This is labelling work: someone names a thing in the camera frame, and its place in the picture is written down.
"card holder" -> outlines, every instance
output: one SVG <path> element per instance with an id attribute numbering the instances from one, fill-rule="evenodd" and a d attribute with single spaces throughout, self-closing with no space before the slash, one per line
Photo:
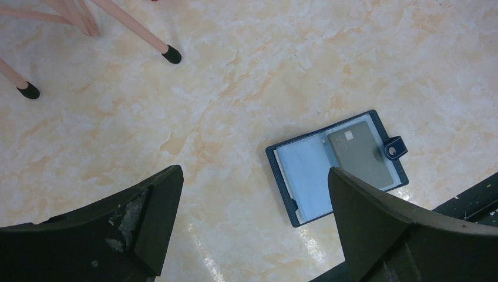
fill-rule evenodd
<path id="1" fill-rule="evenodd" d="M 399 161 L 407 151 L 401 137 L 389 138 L 375 110 L 266 148 L 294 227 L 332 213 L 327 186 L 330 167 L 342 167 L 389 191 L 409 182 Z"/>

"blue card holder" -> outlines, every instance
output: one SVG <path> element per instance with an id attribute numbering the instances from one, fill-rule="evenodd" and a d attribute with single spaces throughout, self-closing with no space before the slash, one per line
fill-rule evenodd
<path id="1" fill-rule="evenodd" d="M 341 138 L 345 137 L 346 139 L 351 140 L 351 141 L 349 141 L 350 147 L 351 147 L 351 145 L 354 145 L 355 142 L 358 143 L 362 139 L 365 139 L 365 137 L 367 137 L 367 136 L 361 136 L 361 135 L 358 136 L 358 133 L 357 133 L 358 129 L 356 131 L 353 130 L 354 128 L 357 128 L 357 127 L 359 128 L 362 126 L 361 124 L 359 124 L 357 122 L 358 120 L 362 120 L 362 119 L 368 120 L 368 123 L 371 127 L 370 130 L 374 132 L 375 136 L 378 138 L 378 141 L 380 142 L 380 143 L 378 142 L 379 143 L 378 145 L 380 146 L 378 148 L 379 149 L 378 155 L 380 156 L 380 154 L 383 154 L 384 156 L 382 156 L 382 157 L 385 160 L 389 160 L 389 165 L 391 167 L 391 169 L 390 169 L 391 174 L 393 174 L 394 178 L 396 179 L 395 182 L 391 182 L 392 183 L 391 185 L 382 186 L 384 188 L 381 190 L 389 191 L 389 190 L 407 185 L 409 183 L 409 180 L 406 177 L 406 174 L 405 174 L 405 171 L 401 165 L 401 162 L 399 161 L 399 158 L 402 155 L 404 155 L 408 150 L 406 149 L 406 146 L 405 146 L 403 140 L 401 139 L 401 137 L 397 136 L 397 137 L 390 138 L 388 136 L 388 134 L 387 134 L 384 126 L 382 125 L 382 122 L 381 122 L 381 120 L 380 120 L 380 118 L 375 110 L 370 110 L 368 112 L 361 113 L 360 115 L 343 120 L 341 122 L 335 123 L 331 126 L 327 126 L 327 127 L 322 128 L 320 130 L 316 130 L 314 132 L 307 133 L 307 134 L 286 140 L 284 142 L 269 146 L 266 148 L 266 154 L 268 157 L 268 161 L 270 162 L 272 172 L 275 176 L 275 180 L 277 181 L 277 186 L 279 188 L 279 191 L 280 191 L 280 194 L 282 196 L 285 208 L 287 210 L 287 214 L 289 216 L 289 219 L 290 219 L 293 227 L 302 226 L 303 224 L 312 222 L 316 219 L 322 218 L 322 217 L 332 213 L 332 207 L 331 207 L 331 204 L 329 203 L 329 198 L 328 198 L 328 188 L 320 187 L 320 189 L 321 189 L 320 193 L 323 193 L 323 191 L 322 191 L 323 189 L 327 190 L 327 197 L 325 199 L 323 197 L 323 194 L 322 195 L 315 195 L 314 197 L 318 201 L 323 202 L 323 203 L 321 203 L 321 205 L 325 204 L 324 201 L 327 201 L 327 204 L 330 205 L 329 211 L 327 211 L 327 209 L 325 209 L 325 214 L 321 214 L 320 212 L 316 213 L 315 210 L 312 209 L 313 208 L 312 206 L 311 206 L 311 210 L 310 210 L 310 203 L 308 203 L 306 201 L 307 199 L 303 199 L 303 198 L 306 198 L 306 192 L 307 192 L 306 189 L 294 190 L 294 192 L 292 192 L 292 189 L 290 189 L 290 187 L 288 187 L 288 186 L 296 185 L 296 182 L 294 181 L 294 179 L 299 179 L 301 182 L 309 181 L 310 183 L 313 183 L 313 177 L 316 178 L 316 174 L 314 174 L 313 172 L 315 170 L 320 170 L 319 173 L 320 173 L 320 175 L 322 175 L 322 174 L 324 174 L 325 171 L 328 172 L 329 167 L 327 167 L 327 166 L 330 166 L 330 167 L 331 166 L 341 166 L 341 167 L 345 166 L 346 168 L 349 166 L 349 167 L 352 167 L 352 169 L 354 169 L 355 167 L 357 167 L 356 164 L 358 164 L 358 166 L 360 166 L 360 165 L 368 166 L 369 168 L 370 168 L 370 166 L 374 165 L 374 164 L 369 164 L 369 163 L 358 163 L 358 162 L 365 162 L 364 161 L 365 158 L 362 158 L 362 154 L 368 153 L 367 151 L 365 151 L 363 146 L 357 145 L 356 148 L 353 147 L 352 150 L 341 150 L 341 149 L 345 148 L 345 145 L 343 145 L 341 143 L 342 142 Z M 353 140 L 352 132 L 357 135 L 357 139 Z M 323 137 L 323 143 L 328 144 L 328 146 L 324 145 L 324 148 L 325 148 L 324 151 L 326 152 L 324 154 L 328 155 L 330 162 L 327 162 L 327 164 L 325 164 L 324 163 L 325 157 L 323 157 L 323 156 L 315 157 L 317 159 L 316 165 L 318 167 L 310 168 L 308 166 L 304 166 L 302 168 L 302 171 L 303 171 L 302 173 L 308 173 L 309 177 L 310 177 L 309 179 L 306 179 L 306 178 L 303 179 L 303 177 L 296 178 L 294 176 L 285 175 L 285 171 L 284 171 L 284 169 L 282 169 L 283 168 L 282 163 L 286 162 L 286 161 L 288 162 L 288 157 L 287 157 L 287 160 L 282 159 L 282 157 L 289 156 L 287 151 L 289 151 L 289 149 L 292 146 L 297 147 L 297 148 L 302 148 L 303 146 L 298 145 L 298 144 L 302 144 L 304 141 L 307 143 L 307 145 L 304 145 L 304 148 L 306 148 L 306 146 L 315 146 L 315 147 L 320 146 L 320 142 L 315 140 L 315 139 L 317 139 L 317 136 L 321 136 L 321 137 L 319 137 L 320 138 L 319 140 L 322 140 L 322 137 Z M 313 154 L 316 154 L 316 152 L 309 151 L 309 154 L 313 155 Z M 380 168 L 380 170 L 377 170 L 377 171 L 375 169 L 366 169 L 363 171 L 358 171 L 356 173 L 358 173 L 358 174 L 367 173 L 368 174 L 368 172 L 370 170 L 372 170 L 372 172 L 370 172 L 370 174 L 372 174 L 372 173 L 378 174 L 378 175 L 382 174 L 382 168 Z M 358 175 L 359 178 L 361 178 L 360 176 L 368 178 L 368 175 Z M 326 183 L 327 182 L 326 175 L 323 178 L 324 178 L 323 182 Z"/>

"wallet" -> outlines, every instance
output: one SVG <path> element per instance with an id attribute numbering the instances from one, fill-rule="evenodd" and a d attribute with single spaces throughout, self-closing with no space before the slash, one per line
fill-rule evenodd
<path id="1" fill-rule="evenodd" d="M 388 136 L 375 110 L 266 148 L 294 227 L 333 212 L 328 190 L 331 167 L 390 191 L 408 184 L 399 161 L 407 152 L 400 136 Z"/>

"marble floor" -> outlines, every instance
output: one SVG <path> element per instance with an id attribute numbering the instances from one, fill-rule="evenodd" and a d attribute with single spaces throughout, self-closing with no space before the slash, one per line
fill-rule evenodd
<path id="1" fill-rule="evenodd" d="M 0 18 L 0 56 L 42 91 L 0 76 L 0 226 L 178 164 L 156 281 L 308 281 L 344 259 L 334 217 L 292 228 L 267 146 L 376 109 L 409 149 L 394 195 L 431 209 L 498 171 L 494 0 L 115 2 L 182 63 L 93 4 L 98 38 Z"/>

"floor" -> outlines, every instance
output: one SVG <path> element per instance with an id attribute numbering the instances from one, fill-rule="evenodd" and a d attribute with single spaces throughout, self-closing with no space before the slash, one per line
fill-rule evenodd
<path id="1" fill-rule="evenodd" d="M 182 63 L 93 4 L 98 38 L 0 18 L 0 55 L 42 91 L 27 100 L 0 76 L 0 226 L 178 164 L 156 281 L 308 281 L 344 259 L 334 217 L 292 228 L 267 146 L 376 109 L 409 149 L 394 195 L 432 209 L 498 171 L 494 0 L 116 3 Z"/>

